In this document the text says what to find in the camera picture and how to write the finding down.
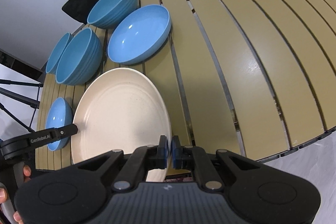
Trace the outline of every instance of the finger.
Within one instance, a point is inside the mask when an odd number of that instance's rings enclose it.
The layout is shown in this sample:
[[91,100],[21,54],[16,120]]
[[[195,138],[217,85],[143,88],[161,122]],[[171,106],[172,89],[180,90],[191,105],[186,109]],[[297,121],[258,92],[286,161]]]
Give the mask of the finger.
[[14,213],[13,218],[14,218],[14,220],[15,220],[16,222],[20,222],[20,221],[22,221],[21,216],[19,215],[18,212],[15,212],[15,213]]
[[0,188],[0,204],[7,200],[7,192],[4,188]]
[[26,177],[30,177],[30,175],[32,174],[32,170],[30,169],[30,167],[28,165],[25,165],[23,167],[23,174],[26,176]]

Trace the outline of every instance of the human hand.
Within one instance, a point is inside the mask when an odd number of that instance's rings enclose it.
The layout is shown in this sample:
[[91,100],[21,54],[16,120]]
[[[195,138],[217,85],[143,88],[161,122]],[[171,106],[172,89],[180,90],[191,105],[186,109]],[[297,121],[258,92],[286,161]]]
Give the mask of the human hand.
[[[25,177],[24,182],[27,182],[27,181],[30,180],[29,177],[30,177],[31,173],[32,173],[32,171],[31,171],[31,169],[29,168],[29,166],[28,166],[28,165],[25,165],[25,166],[23,167],[23,174],[24,174],[24,177]],[[7,194],[7,192],[5,191],[5,189],[0,188],[0,204],[4,203],[4,202],[7,200],[7,198],[8,198],[8,194]],[[21,220],[21,217],[20,217],[20,215],[19,215],[18,212],[15,212],[14,215],[13,215],[13,217],[14,217],[14,220],[17,221],[19,224],[23,224],[23,222],[22,222],[22,220]]]

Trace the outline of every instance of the cream-colored plate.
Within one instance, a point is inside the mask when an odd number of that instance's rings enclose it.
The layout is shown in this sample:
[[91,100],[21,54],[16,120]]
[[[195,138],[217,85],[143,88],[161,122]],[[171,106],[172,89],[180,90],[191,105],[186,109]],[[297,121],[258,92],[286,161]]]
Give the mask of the cream-colored plate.
[[[113,149],[125,154],[148,144],[157,145],[160,135],[171,142],[169,116],[162,97],[142,73],[116,68],[99,76],[85,91],[73,123],[78,133],[71,137],[73,163]],[[148,172],[147,181],[160,182],[167,169]]]

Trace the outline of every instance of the gray handle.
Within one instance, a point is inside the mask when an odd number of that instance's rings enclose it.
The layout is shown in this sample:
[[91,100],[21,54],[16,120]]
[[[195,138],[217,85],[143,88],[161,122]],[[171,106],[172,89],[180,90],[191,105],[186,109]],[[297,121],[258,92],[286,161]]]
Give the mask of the gray handle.
[[[23,175],[24,164],[25,163],[22,161],[22,162],[20,162],[18,164],[15,164],[13,166],[13,171],[14,171],[14,176],[15,176],[15,181],[16,181],[17,187],[20,187],[24,182],[24,175]],[[4,188],[7,191],[7,187],[2,182],[0,182],[0,187]],[[13,214],[15,212],[15,210],[14,210],[14,200],[12,200],[13,197],[14,196],[10,197],[10,195],[8,195],[7,201],[5,203],[1,204],[1,209],[2,209],[4,215],[9,220],[10,223],[17,224],[17,222],[13,218]]]

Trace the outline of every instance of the shallow blue bowl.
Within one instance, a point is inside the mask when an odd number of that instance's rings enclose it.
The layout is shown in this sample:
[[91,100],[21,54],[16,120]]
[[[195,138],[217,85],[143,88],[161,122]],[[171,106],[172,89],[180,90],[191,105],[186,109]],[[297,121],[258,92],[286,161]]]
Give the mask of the shallow blue bowl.
[[[45,128],[60,128],[72,123],[72,110],[68,102],[62,97],[57,98],[48,113]],[[64,138],[59,141],[48,144],[51,151],[60,150],[66,146],[69,138]]]
[[110,29],[137,7],[138,0],[99,0],[91,9],[87,23],[100,29]]
[[91,28],[81,30],[65,48],[56,70],[56,82],[82,85],[98,69],[102,46]]
[[165,42],[171,28],[168,10],[147,5],[127,16],[115,29],[108,56],[116,63],[132,65],[149,58]]
[[69,42],[71,41],[72,38],[73,38],[73,36],[69,32],[67,32],[57,42],[55,48],[52,50],[52,52],[49,56],[47,66],[46,66],[46,69],[45,69],[46,73],[51,73],[51,74],[56,73],[56,69],[57,69],[59,59],[60,59],[62,53],[64,52],[64,49],[69,44]]

